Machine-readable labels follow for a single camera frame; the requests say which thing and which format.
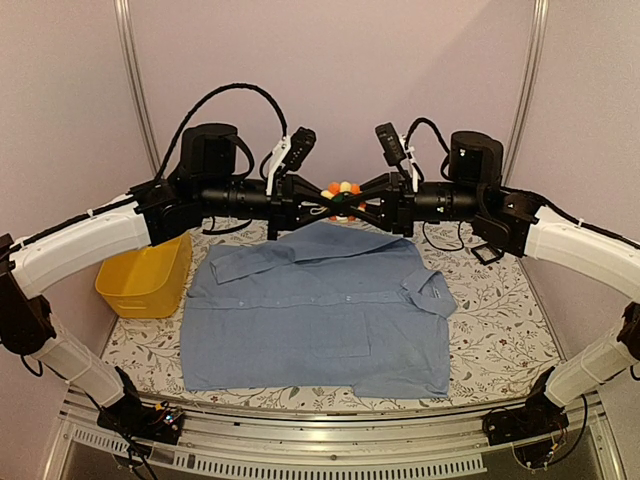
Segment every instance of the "pink wall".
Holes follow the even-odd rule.
[[[551,2],[541,70],[513,186],[640,239],[640,4]],[[527,262],[573,355],[619,322],[625,299],[555,265]],[[602,388],[629,478],[640,478],[638,384]]]
[[[257,83],[280,103],[292,132],[316,131],[301,174],[318,185],[382,173],[374,128],[387,121],[404,133],[426,115],[446,137],[468,128],[506,139],[532,13],[532,2],[509,0],[131,4],[161,153],[206,92]],[[214,99],[194,124],[215,121],[237,125],[260,159],[279,137],[269,105],[251,92]],[[427,130],[414,138],[424,170],[440,178],[437,142]]]
[[[150,172],[111,1],[0,3],[0,232],[36,233],[100,205]],[[47,297],[94,351],[113,314],[96,269]],[[66,391],[0,347],[0,478],[33,480]]]

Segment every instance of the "cable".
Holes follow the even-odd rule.
[[[240,230],[244,230],[245,228],[247,228],[249,225],[251,225],[251,222],[253,221],[253,220],[248,220],[244,223],[241,223],[240,225],[236,225],[235,227],[225,228],[224,230],[214,230],[213,227],[216,225],[215,217],[212,217],[212,220],[213,220],[213,223],[211,225],[211,228],[208,230],[202,231],[204,235],[226,235],[229,233],[236,233],[236,232],[239,232]]]
[[[127,433],[122,431],[122,429],[118,425],[118,421],[117,420],[112,420],[111,419],[111,414],[109,412],[107,412],[102,405],[100,405],[98,402],[96,402],[91,395],[89,395],[87,392],[84,392],[84,394],[89,398],[89,400],[91,400],[91,403],[93,403],[94,407],[96,407],[98,409],[98,411],[104,415],[104,418],[106,418],[107,421],[111,424],[111,426],[113,427],[113,430],[118,435],[120,435],[125,442],[127,442],[129,444],[129,448],[130,448],[130,450],[129,450],[129,462],[130,462],[129,466],[131,466],[131,462],[133,461],[133,454],[131,453],[131,450],[133,450],[134,452],[136,452],[138,457],[140,457],[140,460],[142,461],[142,464],[145,466],[145,468],[149,472],[149,475],[151,475],[151,478],[153,480],[158,480],[158,477],[155,474],[155,472],[153,471],[153,469],[151,468],[151,465],[149,465],[149,462],[147,462],[147,459],[145,458],[144,453],[142,453],[140,451],[140,449],[138,448],[138,444],[136,443],[136,441],[133,440],[129,434],[127,434]],[[131,471],[133,473],[135,473],[135,475],[138,478],[141,478],[142,480],[145,480],[144,477],[142,477],[138,472],[136,472],[135,468],[132,468]]]
[[[36,377],[42,377],[42,375],[44,373],[44,369],[42,367],[42,362],[40,360],[38,360],[38,365],[40,365],[40,371],[36,372],[34,369],[32,369],[29,366],[29,364],[27,363],[27,361],[24,358],[24,355],[20,355],[20,359],[22,360],[22,364],[25,366],[25,368],[27,370],[29,370],[29,372],[31,372]],[[55,373],[56,375],[58,375],[60,378],[62,378],[64,380],[64,377],[62,377],[62,375],[60,375],[58,372],[56,372],[53,368],[51,368],[51,367],[49,367],[49,368],[51,369],[51,371],[53,373]],[[142,463],[144,464],[144,466],[146,467],[147,471],[151,475],[151,478],[153,480],[158,480],[158,477],[156,476],[155,472],[151,468],[151,465],[149,465],[149,463],[147,462],[144,454],[138,448],[138,444],[135,442],[135,440],[133,440],[129,434],[127,434],[127,433],[122,431],[122,429],[118,425],[117,420],[112,420],[111,419],[111,415],[109,414],[109,412],[107,412],[104,409],[104,407],[102,407],[102,405],[100,405],[98,402],[96,402],[95,399],[91,395],[89,395],[87,392],[84,392],[84,394],[89,398],[89,400],[91,400],[91,403],[93,403],[93,405],[98,409],[98,411],[101,412],[104,415],[104,418],[106,418],[107,421],[111,424],[111,426],[113,427],[114,431],[118,435],[120,435],[125,442],[127,442],[129,444],[129,466],[130,467],[132,466],[131,464],[133,462],[133,455],[132,455],[131,451],[133,450],[140,457],[140,460],[142,460]],[[135,468],[131,468],[131,471],[133,473],[135,473],[135,475],[138,478],[141,478],[142,480],[146,480],[138,472],[136,472]]]
[[[453,180],[451,180],[451,177],[449,176],[449,174],[447,172],[445,172],[445,169],[448,166],[449,166],[449,155],[444,157],[444,160],[440,164],[440,175],[442,175],[442,178],[444,178],[445,180],[447,180],[449,182],[452,182]]]
[[[262,162],[260,162],[260,169],[258,170],[258,172],[260,173],[260,178],[262,178],[262,180],[264,180],[265,182],[267,181],[267,175],[264,173],[264,167],[271,158],[271,155],[272,153],[269,152],[267,156],[262,159]]]
[[[587,403],[587,397],[585,397],[584,394],[581,395],[581,397],[582,397],[582,404],[584,405],[584,418],[582,419],[582,427],[580,428],[580,433],[578,434],[578,438],[576,438],[576,441],[573,442],[573,445],[571,445],[571,448],[569,449],[569,451],[567,451],[567,453],[565,453],[562,457],[549,462],[547,464],[547,466],[549,467],[552,465],[557,465],[558,463],[565,460],[569,455],[571,455],[574,452],[574,450],[580,444],[580,440],[582,440],[584,432],[587,429],[587,420],[589,419],[589,404]]]
[[[460,240],[460,246],[455,248],[442,248],[434,245],[431,242],[431,240],[429,240],[429,237],[427,236],[427,230],[425,228],[426,225],[427,225],[427,222],[422,222],[422,235],[424,235],[424,239],[427,241],[427,243],[431,245],[433,248],[435,248],[436,250],[440,250],[441,252],[459,252],[461,250],[464,250],[465,244],[464,244],[464,240],[462,239],[462,232],[461,232],[462,222],[458,223],[458,240]]]
[[[31,366],[27,363],[27,361],[24,358],[24,355],[20,355],[20,360],[22,360],[22,364],[24,365],[24,368],[26,368],[27,370],[29,370],[29,372],[40,378],[43,374],[44,374],[44,369],[42,368],[42,362],[40,360],[38,360],[38,372],[36,372],[33,368],[31,368]]]
[[[580,225],[582,228],[586,228],[587,230],[591,230],[592,232],[596,232],[600,235],[604,235],[605,237],[611,238],[613,240],[618,240],[620,242],[626,243],[627,245],[640,250],[640,244],[634,242],[633,240],[629,240],[628,238],[612,232],[610,230],[604,229],[602,227],[598,227],[597,225],[592,225],[590,223],[585,223],[585,222],[580,222],[580,220],[578,220],[577,218],[575,218],[574,216],[568,214],[567,212],[565,212],[564,210],[562,210],[560,207],[558,207],[557,205],[555,205],[551,200],[549,200],[548,198],[544,197],[543,195],[540,195],[539,193],[535,193],[535,192],[530,192],[527,190],[518,190],[517,188],[510,188],[510,187],[501,187],[502,190],[506,191],[506,192],[510,192],[510,193],[522,193],[526,196],[528,196],[529,198],[532,198],[533,200],[536,200],[540,203],[542,203],[543,205],[549,207],[551,210],[553,210],[555,213],[557,213],[558,215],[560,215],[562,218],[564,218],[565,220],[568,220],[569,222],[575,224],[575,225]]]
[[[418,165],[415,162],[411,162],[411,165],[413,166],[413,168],[416,169],[416,172],[418,172],[418,177],[420,177],[420,183],[424,183],[424,181],[426,180],[426,177],[424,176],[424,173],[422,173],[422,169],[420,168],[420,165]]]
[[[155,185],[157,185],[158,182],[160,182],[160,179],[164,175],[164,171],[167,169],[167,165],[169,164],[169,159],[173,154],[173,150],[176,148],[176,145],[178,144],[178,140],[180,140],[180,135],[182,135],[182,131],[187,126],[187,123],[189,123],[189,120],[191,120],[191,118],[196,114],[198,110],[200,110],[200,108],[205,103],[207,103],[216,95],[219,95],[220,93],[226,92],[228,90],[251,90],[258,93],[262,97],[264,97],[267,100],[267,102],[271,104],[271,106],[276,112],[276,115],[278,116],[278,119],[280,120],[280,125],[282,126],[282,136],[283,137],[287,136],[287,120],[284,117],[284,113],[282,113],[282,109],[280,108],[280,105],[278,105],[278,102],[276,102],[275,99],[266,90],[263,90],[257,85],[253,85],[251,83],[230,83],[228,85],[223,85],[221,87],[216,88],[215,90],[210,91],[200,100],[198,100],[195,103],[195,105],[191,107],[191,110],[189,110],[189,112],[187,112],[185,117],[182,119],[182,121],[180,122],[180,125],[178,125],[178,129],[176,130],[176,133],[173,134],[173,138],[169,143],[169,148],[167,149],[167,153],[165,153],[164,155],[162,164],[160,165],[160,169],[158,170],[156,175],[153,177],[153,181],[151,183],[150,188],[155,187]]]
[[[278,119],[280,120],[280,126],[282,127],[282,136],[285,137],[287,135],[287,120],[285,119],[284,113],[282,112],[282,109],[280,108],[280,105],[278,105],[278,103],[275,101],[275,99],[266,90],[263,90],[259,86],[253,85],[251,83],[230,83],[228,85],[223,85],[221,87],[218,87],[215,90],[212,90],[211,92],[207,93],[200,100],[198,100],[198,102],[196,102],[196,104],[191,108],[191,110],[189,110],[189,112],[182,119],[182,121],[180,122],[180,125],[178,126],[178,129],[176,130],[176,132],[173,135],[173,138],[171,139],[171,142],[169,143],[169,147],[167,149],[167,152],[164,155],[164,158],[162,160],[162,164],[160,165],[160,169],[158,170],[158,172],[153,177],[153,180],[151,180],[151,183],[149,184],[149,186],[146,187],[141,192],[139,192],[138,194],[136,194],[136,196],[130,196],[130,197],[127,197],[124,200],[120,200],[118,202],[111,203],[109,205],[105,205],[104,207],[97,208],[97,209],[95,209],[93,211],[93,214],[94,215],[100,215],[102,213],[109,212],[111,210],[114,210],[116,208],[122,207],[124,205],[128,205],[130,203],[133,203],[133,202],[137,201],[139,198],[144,197],[147,193],[149,193],[151,190],[153,190],[155,188],[155,186],[158,185],[158,183],[160,182],[160,179],[164,175],[164,172],[167,169],[167,165],[169,164],[169,160],[171,158],[171,155],[173,154],[173,151],[175,150],[176,145],[178,144],[178,140],[180,140],[180,135],[182,135],[183,130],[185,129],[185,127],[187,126],[187,124],[189,123],[191,118],[196,114],[196,112],[205,103],[207,103],[209,100],[211,100],[216,95],[219,95],[220,93],[226,92],[228,90],[251,90],[251,91],[254,91],[254,92],[258,93],[262,97],[264,97],[267,100],[267,102],[269,102],[269,104],[273,107],[273,109],[276,112],[276,115],[278,116]],[[236,178],[236,180],[238,180],[238,179],[241,180],[243,178],[246,178],[251,173],[251,171],[253,170],[253,168],[255,166],[255,161],[253,160],[253,155],[251,155],[250,153],[247,154],[247,160],[249,161],[249,171],[240,174],[239,177]],[[42,232],[37,233],[37,234],[27,238],[26,240],[22,241],[21,243],[14,245],[11,249],[9,249],[7,252],[5,252],[0,257],[0,261],[3,261],[8,255],[10,255],[12,253],[16,253],[18,250],[20,250],[22,248],[22,245],[25,245],[25,246],[26,245],[30,245],[30,244],[32,244],[34,242],[37,242],[38,240],[46,237],[46,236],[49,236],[49,235],[51,235],[53,233],[56,233],[56,232],[59,232],[60,230],[63,230],[65,228],[67,228],[67,227],[69,227],[71,225],[74,225],[74,224],[76,224],[78,222],[81,222],[83,220],[87,220],[88,218],[90,218],[90,215],[87,214],[87,213],[83,213],[81,215],[76,215],[75,217],[69,218],[69,219],[65,220],[64,222],[62,222],[62,223],[60,223],[58,225],[55,225],[55,226],[50,227],[50,228],[47,228],[46,230],[43,230]]]
[[[445,152],[447,152],[447,155],[448,155],[450,153],[449,146],[447,145],[447,142],[444,141],[444,137],[440,133],[440,129],[438,129],[438,126],[432,120],[429,120],[428,118],[425,118],[425,117],[418,117],[411,124],[411,126],[409,127],[409,131],[405,136],[405,147],[411,143],[411,136],[416,131],[418,126],[422,124],[429,125],[431,127],[431,130],[433,130],[433,133],[435,133],[436,137],[438,138],[438,142],[440,143],[440,146]]]

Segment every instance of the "patterned mat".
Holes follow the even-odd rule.
[[[218,220],[216,228],[234,225]],[[355,223],[352,228],[378,231]],[[457,224],[427,225],[429,239],[455,247]],[[377,411],[463,406],[526,395],[540,373],[560,361],[547,322],[522,268],[514,257],[482,266],[469,251],[481,242],[463,227],[466,247],[455,253],[433,249],[416,224],[413,241],[425,265],[443,272],[458,310],[449,319],[451,386],[449,398],[397,400],[360,398],[350,388],[317,386],[188,392],[180,365],[180,308],[170,318],[118,319],[103,359],[122,367],[137,388],[195,402],[314,411]],[[253,222],[236,234],[207,237],[192,233],[193,260],[186,288],[212,244],[255,245],[266,239],[266,223]]]

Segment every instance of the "yellow basket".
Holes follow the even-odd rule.
[[[180,305],[190,264],[191,237],[186,233],[106,260],[96,290],[123,318],[166,318]]]

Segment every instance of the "blue shirt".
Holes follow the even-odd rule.
[[[318,222],[277,242],[213,246],[186,301],[185,385],[445,397],[455,308],[403,238]]]

